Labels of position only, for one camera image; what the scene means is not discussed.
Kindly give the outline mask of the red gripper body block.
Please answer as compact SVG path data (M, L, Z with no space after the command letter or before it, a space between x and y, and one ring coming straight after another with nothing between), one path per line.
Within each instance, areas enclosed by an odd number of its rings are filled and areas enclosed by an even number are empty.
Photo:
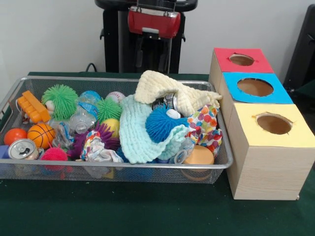
M127 21L132 33L153 33L160 38L174 38L180 27L181 14L132 6Z

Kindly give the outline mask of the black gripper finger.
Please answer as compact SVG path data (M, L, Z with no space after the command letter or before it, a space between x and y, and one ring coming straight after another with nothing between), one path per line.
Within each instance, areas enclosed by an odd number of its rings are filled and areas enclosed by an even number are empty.
M163 40L162 52L159 58L158 70L168 70L170 53L170 39Z
M142 62L143 62L143 50L142 50L142 44L143 44L144 37L142 35L139 35L136 40L135 45L135 67L141 68Z

